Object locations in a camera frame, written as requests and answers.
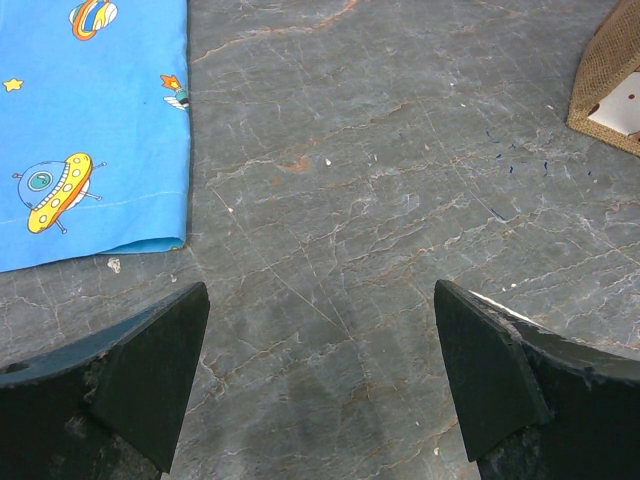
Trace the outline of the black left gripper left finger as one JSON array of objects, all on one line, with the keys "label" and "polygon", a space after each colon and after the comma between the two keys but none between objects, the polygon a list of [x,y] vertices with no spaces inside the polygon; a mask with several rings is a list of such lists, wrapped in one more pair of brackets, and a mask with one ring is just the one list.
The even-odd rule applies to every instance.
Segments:
[{"label": "black left gripper left finger", "polygon": [[2,366],[2,478],[169,472],[209,308],[197,282],[97,333]]}]

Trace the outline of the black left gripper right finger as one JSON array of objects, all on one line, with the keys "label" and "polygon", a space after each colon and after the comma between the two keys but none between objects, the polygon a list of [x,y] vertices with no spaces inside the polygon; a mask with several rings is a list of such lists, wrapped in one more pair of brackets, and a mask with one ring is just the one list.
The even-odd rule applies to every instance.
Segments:
[{"label": "black left gripper right finger", "polygon": [[484,479],[636,479],[639,363],[447,280],[436,325],[467,458]]}]

